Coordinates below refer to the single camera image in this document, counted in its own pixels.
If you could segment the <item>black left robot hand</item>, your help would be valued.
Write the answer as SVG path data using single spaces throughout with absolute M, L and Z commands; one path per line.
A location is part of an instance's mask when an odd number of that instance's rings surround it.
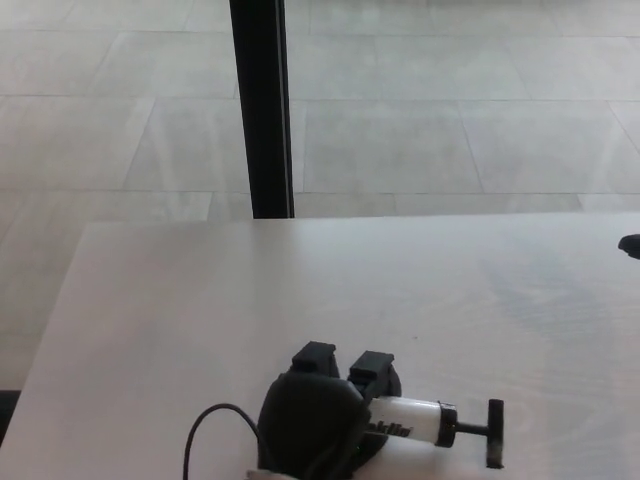
M 402 393 L 394 356 L 366 351 L 342 379 L 335 350 L 307 343 L 269 387 L 257 426 L 260 469 L 296 479 L 351 479 L 387 443 L 372 402 Z

